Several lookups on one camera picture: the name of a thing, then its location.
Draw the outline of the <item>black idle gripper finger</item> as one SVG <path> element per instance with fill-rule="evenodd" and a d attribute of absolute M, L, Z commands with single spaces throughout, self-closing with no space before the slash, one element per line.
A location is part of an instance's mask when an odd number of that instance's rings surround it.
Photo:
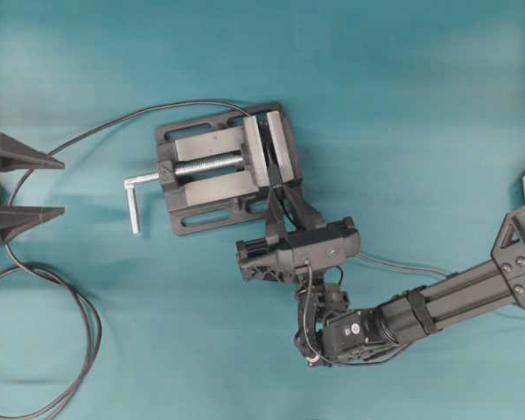
<path fill-rule="evenodd" d="M 0 131 L 0 172 L 64 168 L 63 162 Z"/>
<path fill-rule="evenodd" d="M 0 235 L 17 236 L 65 213 L 57 206 L 0 206 Z"/>

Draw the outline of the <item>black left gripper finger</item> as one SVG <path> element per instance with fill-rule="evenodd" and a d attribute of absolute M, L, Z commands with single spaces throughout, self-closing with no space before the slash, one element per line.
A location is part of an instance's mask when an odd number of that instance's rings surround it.
<path fill-rule="evenodd" d="M 286 236 L 284 210 L 273 188 L 269 189 L 265 239 L 268 245 L 277 245 Z"/>

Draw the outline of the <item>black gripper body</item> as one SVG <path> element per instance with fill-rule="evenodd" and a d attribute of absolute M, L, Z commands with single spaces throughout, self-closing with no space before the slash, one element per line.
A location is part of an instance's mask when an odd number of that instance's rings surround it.
<path fill-rule="evenodd" d="M 239 269 L 246 282 L 297 283 L 309 271 L 323 274 L 359 253 L 360 234 L 350 217 L 288 233 L 275 245 L 264 238 L 236 243 Z"/>

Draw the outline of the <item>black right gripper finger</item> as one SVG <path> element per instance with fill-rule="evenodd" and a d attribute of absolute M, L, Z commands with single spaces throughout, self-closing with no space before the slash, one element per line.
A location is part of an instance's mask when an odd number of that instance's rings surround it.
<path fill-rule="evenodd" d="M 305 200 L 299 190 L 283 185 L 280 193 L 281 222 L 284 222 L 284 218 L 290 218 L 297 231 L 311 231 L 324 226 L 323 215 Z"/>

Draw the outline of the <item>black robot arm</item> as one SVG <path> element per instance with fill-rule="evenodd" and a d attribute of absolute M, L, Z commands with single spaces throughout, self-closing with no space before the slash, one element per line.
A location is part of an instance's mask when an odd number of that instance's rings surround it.
<path fill-rule="evenodd" d="M 491 255 L 471 269 L 406 290 L 372 308 L 353 309 L 326 273 L 361 256 L 353 219 L 327 221 L 303 193 L 291 126 L 277 110 L 223 113 L 168 124 L 156 132 L 157 169 L 172 229 L 189 235 L 187 217 L 222 211 L 206 231 L 264 220 L 264 236 L 238 241 L 245 281 L 297 286 L 294 338 L 312 366 L 359 367 L 389 361 L 447 326 L 507 305 L 525 310 L 524 203 L 506 214 Z"/>

